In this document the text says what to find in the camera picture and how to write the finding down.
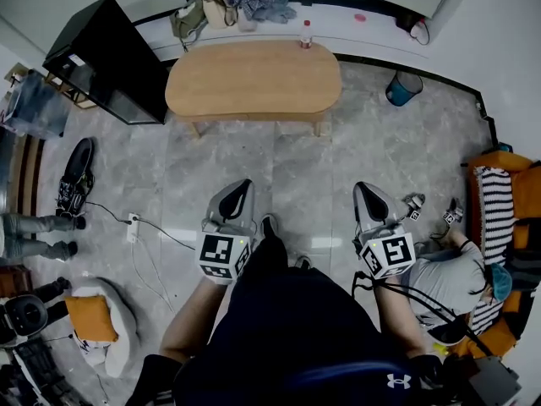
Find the white cable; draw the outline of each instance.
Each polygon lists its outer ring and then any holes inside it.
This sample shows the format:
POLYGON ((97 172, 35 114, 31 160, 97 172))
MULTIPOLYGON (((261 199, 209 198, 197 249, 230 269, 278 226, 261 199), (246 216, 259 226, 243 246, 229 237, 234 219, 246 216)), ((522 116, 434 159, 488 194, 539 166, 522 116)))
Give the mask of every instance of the white cable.
POLYGON ((141 274, 139 274, 139 271, 137 270, 137 266, 135 265, 135 256, 134 256, 134 244, 132 244, 132 262, 134 264, 134 269, 135 269, 135 273, 137 274, 137 277, 139 277, 139 280, 141 280, 141 282, 149 289, 151 290, 152 292, 154 292, 154 294, 156 294, 156 296, 158 296, 163 302, 165 302, 167 304, 167 306, 169 307, 169 309, 174 313, 175 310, 171 307, 171 305, 166 301, 166 299, 161 296, 159 293, 157 293, 155 291, 155 289, 153 289, 141 276, 141 274))
POLYGON ((146 244, 145 244, 145 241, 143 239, 141 239, 139 236, 134 236, 135 239, 137 240, 137 242, 139 242, 141 245, 143 245, 143 248, 145 249, 145 253, 146 255, 148 255, 149 259, 150 259, 150 262, 152 263, 152 267, 154 268, 154 272, 156 273, 156 278, 158 278, 158 281, 160 282, 161 284, 161 287, 163 288, 163 291, 165 292, 166 294, 166 297, 167 297, 167 301, 168 301, 168 305, 169 305, 169 308, 171 309, 171 311, 174 313, 174 309, 172 308, 172 305, 171 305, 171 298, 169 298, 169 293, 167 292, 167 289, 165 287, 165 285, 163 284, 163 282, 161 281, 161 278, 160 278, 160 274, 158 273, 158 270, 156 268, 156 263, 154 262, 154 259, 152 258, 152 255, 150 255, 150 252, 149 252, 149 249, 147 248, 146 244))

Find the black shirt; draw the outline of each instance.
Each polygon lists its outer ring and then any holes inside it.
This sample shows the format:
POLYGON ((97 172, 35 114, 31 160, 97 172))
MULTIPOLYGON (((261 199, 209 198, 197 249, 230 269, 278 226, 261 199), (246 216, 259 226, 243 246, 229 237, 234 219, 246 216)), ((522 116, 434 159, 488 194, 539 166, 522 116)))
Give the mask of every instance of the black shirt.
POLYGON ((404 353, 347 292, 315 269, 289 269, 249 288, 240 282, 209 344, 184 366, 148 356, 127 405, 171 396, 176 404, 405 404, 418 385, 404 353))

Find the blue trash can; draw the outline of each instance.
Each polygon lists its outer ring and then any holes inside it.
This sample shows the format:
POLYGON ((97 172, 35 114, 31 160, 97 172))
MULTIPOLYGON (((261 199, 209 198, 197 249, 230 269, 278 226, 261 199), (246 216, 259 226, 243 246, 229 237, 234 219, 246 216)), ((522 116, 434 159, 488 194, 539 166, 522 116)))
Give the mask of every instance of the blue trash can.
POLYGON ((408 72, 396 71, 395 77, 385 90, 385 96, 391 104, 401 107, 422 91, 421 77, 408 72))

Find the power strip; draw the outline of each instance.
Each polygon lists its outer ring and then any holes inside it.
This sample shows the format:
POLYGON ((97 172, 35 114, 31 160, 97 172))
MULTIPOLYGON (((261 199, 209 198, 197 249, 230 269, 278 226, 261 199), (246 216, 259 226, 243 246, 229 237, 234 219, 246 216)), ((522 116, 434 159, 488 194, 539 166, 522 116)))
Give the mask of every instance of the power strip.
POLYGON ((135 244, 137 237, 139 236, 139 219, 140 216, 136 213, 130 213, 128 215, 129 221, 132 223, 128 225, 128 231, 126 232, 126 239, 128 242, 135 244))

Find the hat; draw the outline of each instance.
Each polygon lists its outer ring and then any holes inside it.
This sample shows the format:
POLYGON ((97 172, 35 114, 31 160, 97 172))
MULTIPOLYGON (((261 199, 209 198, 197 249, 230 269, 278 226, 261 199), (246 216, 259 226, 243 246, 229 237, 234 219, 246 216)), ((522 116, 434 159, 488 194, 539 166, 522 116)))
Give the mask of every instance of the hat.
POLYGON ((513 280, 511 274, 497 263, 490 265, 492 271, 492 289, 493 295, 498 301, 504 301, 511 293, 513 280))

